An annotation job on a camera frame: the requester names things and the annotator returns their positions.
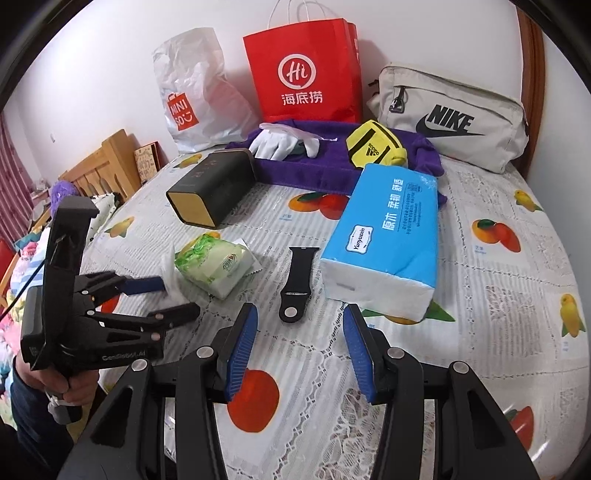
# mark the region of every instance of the white lace tablecloth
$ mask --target white lace tablecloth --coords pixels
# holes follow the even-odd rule
[[[204,229],[176,217],[165,191],[188,172],[180,160],[164,168],[111,219],[85,252],[83,273],[160,273],[162,253],[178,251]],[[503,411],[522,422],[523,442],[541,475],[565,471],[583,439],[589,377],[587,333],[564,334],[561,300],[570,295],[583,312],[572,269],[548,217],[519,205],[515,191],[527,192],[512,166],[503,175],[443,159],[439,189],[448,202],[439,214],[439,271],[434,301],[439,314],[416,325],[383,316],[367,322],[384,331],[423,362],[471,365]],[[316,255],[312,297],[304,319],[287,325],[278,317],[280,290],[287,279],[291,246],[322,249],[336,221],[321,211],[296,212],[290,199],[303,190],[257,184],[225,219],[223,239],[243,238],[263,270],[244,278],[220,301],[187,283],[183,293],[202,308],[193,324],[167,335],[165,361],[210,342],[231,325],[245,301],[257,306],[259,333],[248,368],[272,377],[277,409],[259,433],[234,425],[228,408],[216,405],[220,442],[230,479],[368,479],[378,445],[383,407],[360,395],[342,333],[344,304],[323,294]],[[520,251],[478,240],[472,225],[490,219],[508,225]],[[122,297],[116,312],[153,310],[160,294]],[[121,369],[102,373],[112,386]],[[168,405],[166,448],[174,457],[174,404]],[[433,403],[426,402],[421,478],[433,471]]]

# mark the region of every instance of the glove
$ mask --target glove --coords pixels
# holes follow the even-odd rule
[[[303,144],[306,154],[316,158],[322,137],[281,124],[260,124],[259,133],[249,150],[256,158],[281,161],[291,154],[298,144]]]

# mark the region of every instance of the nike swoosh logo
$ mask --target nike swoosh logo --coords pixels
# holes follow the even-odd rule
[[[425,120],[427,119],[427,115],[421,118],[417,122],[416,130],[418,133],[425,135],[427,138],[437,138],[437,137],[473,137],[479,136],[484,134],[472,134],[470,132],[456,132],[454,130],[435,130],[429,128],[425,124]]]

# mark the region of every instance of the black watch strap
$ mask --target black watch strap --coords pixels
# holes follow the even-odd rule
[[[312,260],[318,247],[290,247],[291,267],[285,287],[281,290],[279,318],[286,323],[295,323],[304,316],[310,289]]]

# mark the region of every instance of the blue tissue package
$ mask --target blue tissue package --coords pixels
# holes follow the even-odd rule
[[[437,180],[368,164],[320,259],[330,299],[420,321],[437,280]]]

